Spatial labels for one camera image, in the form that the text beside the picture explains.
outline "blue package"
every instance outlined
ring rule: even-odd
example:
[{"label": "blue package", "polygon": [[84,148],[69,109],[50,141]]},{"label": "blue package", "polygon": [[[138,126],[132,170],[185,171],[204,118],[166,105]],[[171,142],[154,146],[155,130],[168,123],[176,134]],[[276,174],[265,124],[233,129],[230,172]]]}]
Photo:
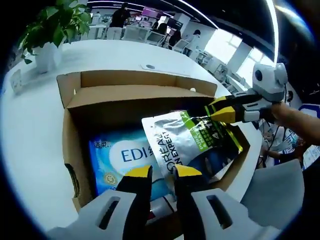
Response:
[{"label": "blue package", "polygon": [[89,141],[96,192],[115,190],[133,168],[152,165],[151,201],[170,193],[143,129],[111,131]]}]

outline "person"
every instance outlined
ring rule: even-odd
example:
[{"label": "person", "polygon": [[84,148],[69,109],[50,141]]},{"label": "person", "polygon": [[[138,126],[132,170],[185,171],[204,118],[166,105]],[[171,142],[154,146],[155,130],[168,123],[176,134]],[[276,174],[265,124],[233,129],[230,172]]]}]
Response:
[{"label": "person", "polygon": [[106,39],[120,40],[125,21],[130,17],[131,15],[128,11],[128,3],[124,2],[121,5],[121,8],[115,11],[112,15],[112,22],[106,33]]},{"label": "person", "polygon": [[190,57],[192,52],[198,48],[200,35],[201,35],[201,32],[199,29],[197,29],[194,31],[193,35],[190,35],[185,39],[187,42],[189,42],[189,44],[185,47],[183,54]]},{"label": "person", "polygon": [[264,153],[279,159],[280,163],[298,159],[302,167],[306,150],[311,145],[320,146],[320,119],[291,108],[284,102],[272,105],[271,112],[277,125],[291,129],[299,138],[292,153],[281,154],[270,150],[264,150]]},{"label": "person", "polygon": [[304,165],[304,153],[310,146],[311,144],[308,144],[306,141],[299,137],[297,140],[297,144],[293,145],[294,151],[291,153],[279,153],[276,151],[265,150],[264,154],[271,158],[278,159],[281,164],[294,159],[298,159],[302,168]]},{"label": "person", "polygon": [[100,18],[101,18],[100,12],[97,11],[92,17],[91,24],[92,25],[97,25],[100,22]]},{"label": "person", "polygon": [[159,23],[156,21],[153,25],[152,25],[152,29],[156,30],[159,26]]},{"label": "person", "polygon": [[163,23],[161,23],[159,25],[159,27],[156,30],[152,30],[152,31],[156,32],[158,34],[166,35],[167,34],[167,28],[168,28],[168,25],[163,22]]},{"label": "person", "polygon": [[179,30],[176,30],[173,35],[169,39],[169,49],[172,50],[171,46],[174,46],[179,42],[181,39],[181,32]]}]

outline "green label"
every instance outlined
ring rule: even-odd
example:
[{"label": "green label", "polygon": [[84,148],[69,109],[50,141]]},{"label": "green label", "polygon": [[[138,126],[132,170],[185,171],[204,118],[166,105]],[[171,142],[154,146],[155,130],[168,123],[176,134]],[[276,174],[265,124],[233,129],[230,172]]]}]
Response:
[{"label": "green label", "polygon": [[208,145],[206,144],[204,138],[202,137],[199,129],[196,127],[195,123],[190,119],[188,113],[186,111],[182,111],[181,119],[186,126],[186,128],[190,131],[195,143],[201,152],[208,150]]}]

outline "green leaves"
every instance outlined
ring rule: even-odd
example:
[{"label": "green leaves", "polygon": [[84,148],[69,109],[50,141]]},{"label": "green leaves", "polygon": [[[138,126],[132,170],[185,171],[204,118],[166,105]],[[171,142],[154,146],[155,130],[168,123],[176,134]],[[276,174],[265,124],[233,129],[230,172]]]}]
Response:
[{"label": "green leaves", "polygon": [[32,63],[32,61],[31,61],[30,59],[24,59],[24,62],[25,62],[26,64]]},{"label": "green leaves", "polygon": [[89,25],[81,22],[79,25],[79,32],[83,35],[85,33],[89,33],[89,31],[90,31]]},{"label": "green leaves", "polygon": [[73,14],[74,10],[72,8],[61,10],[60,24],[62,27],[66,27],[70,23]]},{"label": "green leaves", "polygon": [[30,64],[30,63],[32,63],[32,61],[30,60],[30,59],[26,59],[26,56],[25,55],[21,55],[21,58],[24,60],[24,62],[26,63],[26,64]]},{"label": "green leaves", "polygon": [[84,22],[91,23],[91,16],[87,12],[84,12],[84,13],[80,14],[79,18]]},{"label": "green leaves", "polygon": [[[33,49],[42,48],[46,43],[57,47],[65,37],[69,43],[78,34],[88,33],[91,16],[88,7],[77,0],[56,0],[55,6],[48,6],[37,15],[36,21],[29,24],[18,44],[23,51],[33,55]],[[26,64],[31,60],[23,58]]]},{"label": "green leaves", "polygon": [[64,32],[60,25],[58,25],[53,33],[53,43],[58,48],[61,44],[62,40],[64,39]]},{"label": "green leaves", "polygon": [[76,35],[76,27],[70,27],[65,30],[66,37],[68,38],[68,42],[71,44],[72,38]]},{"label": "green leaves", "polygon": [[88,9],[87,5],[84,5],[84,4],[78,4],[78,5],[76,5],[74,8],[84,9],[84,10]]},{"label": "green leaves", "polygon": [[46,18],[50,18],[52,15],[56,14],[58,12],[58,9],[56,9],[54,6],[50,6],[46,9]]}]

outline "white chair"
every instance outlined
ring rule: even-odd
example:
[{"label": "white chair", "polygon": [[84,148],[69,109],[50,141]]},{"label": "white chair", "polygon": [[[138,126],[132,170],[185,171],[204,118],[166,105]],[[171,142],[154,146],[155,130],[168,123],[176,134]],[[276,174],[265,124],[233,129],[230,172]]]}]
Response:
[{"label": "white chair", "polygon": [[300,211],[304,194],[304,177],[296,159],[255,170],[241,203],[259,225],[283,230]]},{"label": "white chair", "polygon": [[148,32],[147,28],[127,25],[122,40],[144,43]]},{"label": "white chair", "polygon": [[164,38],[165,38],[165,35],[151,31],[147,36],[145,43],[159,46],[162,43]]},{"label": "white chair", "polygon": [[184,39],[180,39],[174,46],[171,46],[171,45],[169,46],[172,47],[172,51],[182,53],[188,44],[189,44],[188,41]]}]

